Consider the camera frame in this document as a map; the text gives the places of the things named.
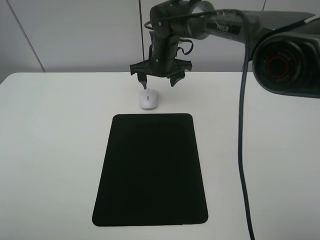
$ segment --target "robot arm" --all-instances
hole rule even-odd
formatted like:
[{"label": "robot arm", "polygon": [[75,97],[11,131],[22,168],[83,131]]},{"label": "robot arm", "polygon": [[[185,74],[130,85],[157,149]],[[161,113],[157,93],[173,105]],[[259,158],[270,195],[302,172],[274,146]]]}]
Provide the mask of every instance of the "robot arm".
[{"label": "robot arm", "polygon": [[[242,12],[258,82],[273,93],[320,98],[320,19],[306,23],[314,16],[307,12]],[[153,29],[148,60],[130,66],[144,88],[147,75],[170,78],[173,87],[192,69],[190,61],[176,59],[180,38],[214,35],[246,42],[243,19],[232,10],[215,10],[208,1],[166,1],[150,10],[148,23]]]}]

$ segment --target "white wall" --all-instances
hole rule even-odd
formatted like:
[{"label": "white wall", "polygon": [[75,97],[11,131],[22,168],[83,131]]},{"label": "white wall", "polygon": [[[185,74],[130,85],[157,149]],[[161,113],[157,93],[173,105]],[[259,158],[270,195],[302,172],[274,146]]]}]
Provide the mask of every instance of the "white wall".
[{"label": "white wall", "polygon": [[[164,0],[142,0],[143,22],[149,20],[150,8]],[[261,10],[264,0],[210,0],[216,9]],[[129,65],[142,60],[138,0],[9,0],[47,72],[126,72]],[[306,11],[320,14],[319,0],[267,0],[265,10]],[[1,62],[14,56],[11,72],[39,70],[32,54],[21,57],[28,45],[16,47],[19,28],[14,18],[5,35],[11,49]],[[150,39],[144,29],[146,56]],[[210,36],[194,41],[194,51],[180,56],[192,60],[193,71],[241,70],[244,46],[241,43]]]},{"label": "white wall", "polygon": [[42,72],[5,0],[0,0],[0,83],[16,72]]}]

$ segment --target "white table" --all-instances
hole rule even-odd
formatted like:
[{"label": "white table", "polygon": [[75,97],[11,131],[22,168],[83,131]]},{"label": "white table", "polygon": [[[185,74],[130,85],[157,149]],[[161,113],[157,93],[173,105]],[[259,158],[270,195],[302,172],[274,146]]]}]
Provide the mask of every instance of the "white table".
[{"label": "white table", "polygon": [[[0,85],[1,240],[248,240],[238,172],[241,73],[188,73],[138,107],[129,73],[16,73]],[[248,75],[244,171],[257,240],[320,237],[320,99],[272,94]],[[209,219],[96,227],[92,213],[116,114],[193,116]]]}]

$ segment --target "wire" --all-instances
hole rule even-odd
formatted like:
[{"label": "wire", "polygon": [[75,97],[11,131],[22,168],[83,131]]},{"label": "wire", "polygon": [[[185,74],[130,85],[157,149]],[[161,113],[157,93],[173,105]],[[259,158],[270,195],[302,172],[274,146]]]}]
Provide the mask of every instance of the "wire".
[{"label": "wire", "polygon": [[264,0],[263,7],[262,7],[262,11],[264,11],[264,10],[265,10],[266,3],[267,3],[267,0]]},{"label": "wire", "polygon": [[12,15],[13,15],[13,17],[14,17],[14,19],[15,19],[16,23],[18,24],[18,26],[19,26],[19,28],[20,28],[20,30],[21,30],[21,32],[22,32],[22,34],[23,34],[24,38],[26,39],[26,41],[27,41],[28,45],[30,46],[31,51],[33,52],[33,54],[34,54],[34,56],[35,56],[35,59],[36,59],[36,60],[37,60],[37,62],[39,63],[39,65],[40,65],[40,68],[41,68],[42,72],[44,72],[44,73],[45,73],[45,72],[46,72],[46,70],[45,70],[44,66],[42,65],[42,63],[41,63],[41,61],[40,61],[40,58],[39,58],[39,56],[38,56],[38,54],[37,54],[37,52],[36,52],[36,50],[35,50],[34,46],[31,44],[31,41],[30,41],[30,39],[28,38],[28,36],[27,36],[27,34],[26,34],[26,31],[25,31],[25,30],[24,30],[24,28],[22,27],[22,25],[21,25],[21,23],[20,23],[20,21],[19,21],[19,19],[18,19],[17,15],[16,15],[16,13],[15,13],[14,9],[12,8],[12,6],[11,6],[11,4],[10,4],[9,0],[5,0],[5,2],[6,2],[6,4],[7,4],[7,6],[8,6],[8,8],[9,8],[10,12],[12,13]]},{"label": "wire", "polygon": [[140,31],[141,31],[141,44],[142,44],[142,57],[143,57],[143,67],[146,73],[146,63],[145,63],[145,44],[144,44],[144,31],[142,27],[142,11],[141,11],[141,0],[139,1],[139,15],[140,15]]},{"label": "wire", "polygon": [[152,27],[150,27],[150,26],[146,26],[146,25],[144,25],[144,27],[146,28],[146,29],[149,29],[149,30],[154,30]]},{"label": "wire", "polygon": [[182,47],[178,47],[176,49],[176,53],[178,53],[178,51],[181,50],[184,55],[189,55],[192,52],[192,50],[194,49],[194,43],[190,39],[180,39],[180,42],[191,43],[191,47],[190,47],[189,51],[187,51],[187,52],[185,52],[185,50]]},{"label": "wire", "polygon": [[246,80],[247,80],[247,72],[250,60],[250,29],[249,29],[249,20],[247,16],[240,10],[236,9],[222,9],[222,10],[214,10],[207,12],[200,12],[195,14],[186,14],[186,15],[178,15],[178,16],[170,16],[164,17],[160,19],[155,19],[148,21],[144,24],[144,27],[150,29],[148,27],[149,24],[159,23],[162,21],[174,20],[174,19],[189,19],[196,18],[206,15],[216,16],[218,14],[236,14],[243,21],[243,31],[245,37],[245,54],[244,54],[244,64],[243,71],[241,77],[241,86],[240,86],[240,96],[239,96],[239,116],[238,116],[238,167],[239,167],[239,175],[242,187],[243,201],[244,201],[244,209],[246,216],[246,223],[248,226],[248,231],[251,240],[255,240],[255,234],[252,227],[251,213],[250,213],[250,205],[249,205],[249,197],[246,186],[246,179],[244,173],[244,165],[243,165],[243,128],[244,128],[244,102],[245,102],[245,90],[246,90]]}]

